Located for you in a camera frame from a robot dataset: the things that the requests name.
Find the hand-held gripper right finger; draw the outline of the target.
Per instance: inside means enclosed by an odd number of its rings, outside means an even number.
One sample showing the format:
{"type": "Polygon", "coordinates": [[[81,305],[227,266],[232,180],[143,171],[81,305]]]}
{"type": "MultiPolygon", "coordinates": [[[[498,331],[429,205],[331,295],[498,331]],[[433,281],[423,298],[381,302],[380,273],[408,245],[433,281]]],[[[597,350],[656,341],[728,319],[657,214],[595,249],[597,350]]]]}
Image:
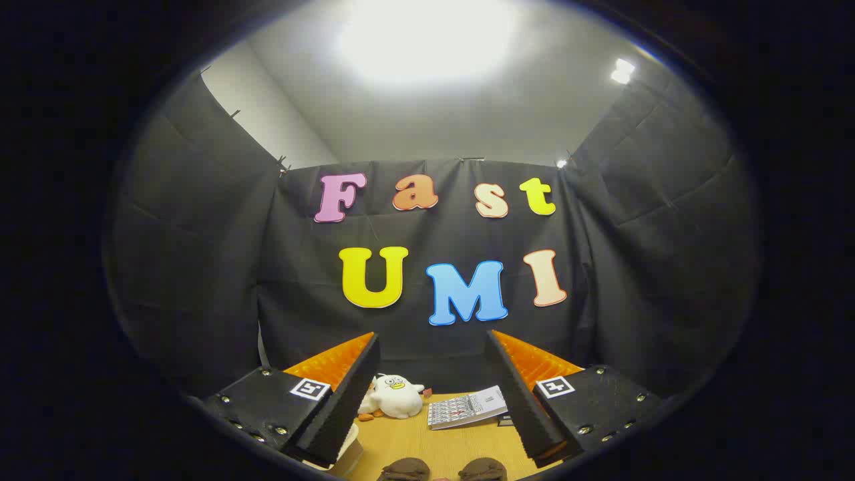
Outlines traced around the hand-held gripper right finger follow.
{"type": "Polygon", "coordinates": [[[608,365],[583,368],[499,331],[486,357],[538,468],[607,450],[650,426],[662,399],[608,365]]]}

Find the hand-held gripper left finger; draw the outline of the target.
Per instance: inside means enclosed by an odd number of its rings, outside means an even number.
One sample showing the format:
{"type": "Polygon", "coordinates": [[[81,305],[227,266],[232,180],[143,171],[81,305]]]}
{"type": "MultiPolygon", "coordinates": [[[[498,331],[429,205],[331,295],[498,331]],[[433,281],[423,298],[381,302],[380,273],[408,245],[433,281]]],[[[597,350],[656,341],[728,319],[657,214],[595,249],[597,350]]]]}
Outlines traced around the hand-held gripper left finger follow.
{"type": "Polygon", "coordinates": [[[259,366],[204,399],[204,410],[251,444],[327,468],[357,417],[381,357],[357,336],[288,369],[259,366]]]}

